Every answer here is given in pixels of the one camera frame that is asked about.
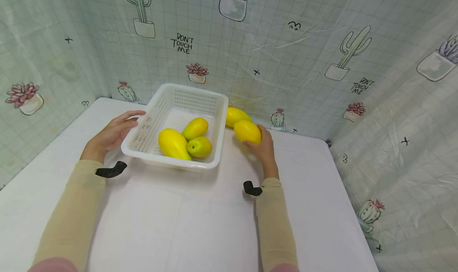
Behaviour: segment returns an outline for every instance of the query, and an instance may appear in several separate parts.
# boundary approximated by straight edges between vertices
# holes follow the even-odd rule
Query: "backdrop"
[[[457,1],[0,0],[0,187],[96,98],[195,86],[326,140],[380,271],[457,271]]]

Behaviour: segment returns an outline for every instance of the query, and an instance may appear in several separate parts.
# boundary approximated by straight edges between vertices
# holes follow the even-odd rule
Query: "white plastic basket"
[[[228,105],[229,99],[224,94],[164,84],[148,103],[146,114],[138,119],[138,126],[127,134],[121,150],[125,155],[140,158],[148,164],[189,170],[213,169],[221,159]],[[210,154],[192,161],[163,155],[157,142],[159,133],[165,128],[174,128],[181,133],[191,120],[198,117],[208,121],[205,137],[213,145]]]

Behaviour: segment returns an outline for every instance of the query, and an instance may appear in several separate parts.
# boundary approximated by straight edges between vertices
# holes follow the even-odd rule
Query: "yellow fruit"
[[[195,118],[190,121],[189,124],[183,130],[183,136],[186,140],[192,140],[194,138],[204,136],[208,130],[208,122],[204,118]]]
[[[197,137],[188,143],[188,152],[194,157],[206,157],[212,151],[212,144],[206,137]]]
[[[234,125],[234,132],[240,142],[247,140],[248,142],[258,144],[262,139],[259,128],[250,121],[241,120]]]
[[[191,160],[188,153],[186,139],[177,130],[165,128],[157,138],[159,148],[167,157],[175,157],[182,160]]]
[[[226,116],[226,126],[234,128],[234,125],[240,120],[247,120],[253,122],[250,116],[242,110],[234,107],[228,107],[228,114]]]

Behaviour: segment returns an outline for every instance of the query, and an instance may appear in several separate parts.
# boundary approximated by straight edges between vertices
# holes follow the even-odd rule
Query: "text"
[[[353,83],[351,92],[359,95],[361,92],[366,91],[373,83],[374,82],[372,80],[368,80],[363,77],[359,83]]]
[[[173,40],[173,48],[177,47],[177,51],[189,54],[189,51],[192,49],[192,41],[194,38],[177,33],[177,39],[171,40]]]

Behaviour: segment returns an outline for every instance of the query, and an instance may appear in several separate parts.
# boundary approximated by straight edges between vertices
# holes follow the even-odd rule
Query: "white table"
[[[0,192],[0,271],[27,271],[85,143],[142,108],[98,99]],[[226,129],[221,163],[206,175],[110,154],[106,167],[128,167],[107,182],[87,271],[261,271],[255,199],[243,193],[244,181],[260,184],[260,167],[233,135]],[[301,271],[378,271],[326,143],[272,137]]]

